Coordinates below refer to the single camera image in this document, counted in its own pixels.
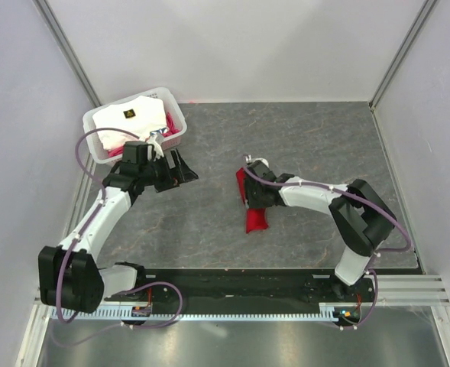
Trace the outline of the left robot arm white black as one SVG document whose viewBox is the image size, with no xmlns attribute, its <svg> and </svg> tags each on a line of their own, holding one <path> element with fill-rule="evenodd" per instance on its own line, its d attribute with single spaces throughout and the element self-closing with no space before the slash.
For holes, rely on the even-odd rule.
<svg viewBox="0 0 450 367">
<path fill-rule="evenodd" d="M 198 179 L 177 149 L 159 155 L 154 145 L 125 144 L 121 160 L 102 180 L 96 201 L 76 228 L 57 246 L 45 246 L 38 255 L 40 299 L 64 311 L 93 313 L 101 301 L 116 294 L 141 300 L 147 281 L 140 265 L 119 262 L 98 268 L 96 260 L 115 225 L 148 187 L 158 193 Z"/>
</svg>

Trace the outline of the red cloth napkin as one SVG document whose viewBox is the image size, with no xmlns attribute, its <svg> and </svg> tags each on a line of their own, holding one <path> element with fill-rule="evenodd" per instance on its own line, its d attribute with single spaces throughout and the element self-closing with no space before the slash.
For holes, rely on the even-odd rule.
<svg viewBox="0 0 450 367">
<path fill-rule="evenodd" d="M 265 230 L 269 227 L 266 219 L 266 210 L 265 209 L 255 209 L 249 208 L 247 204 L 247 200 L 245 198 L 245 189 L 244 189 L 244 180 L 245 180 L 245 172 L 243 168 L 240 168 L 236 174 L 236 179 L 238 182 L 238 189 L 241 195 L 241 201 L 246 209 L 245 215 L 245 232 L 248 234 L 253 231 Z"/>
</svg>

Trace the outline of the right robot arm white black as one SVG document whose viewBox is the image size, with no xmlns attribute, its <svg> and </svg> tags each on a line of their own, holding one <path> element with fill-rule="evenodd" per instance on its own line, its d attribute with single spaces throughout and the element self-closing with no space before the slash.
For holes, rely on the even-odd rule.
<svg viewBox="0 0 450 367">
<path fill-rule="evenodd" d="M 330 216 L 345 244 L 335 278 L 330 281 L 331 294 L 345 301 L 357 293 L 357 282 L 397 221 L 371 185 L 360 179 L 328 185 L 292 174 L 277 176 L 262 158 L 240 168 L 236 178 L 246 208 L 246 233 L 267 229 L 266 209 L 273 206 L 299 207 Z"/>
</svg>

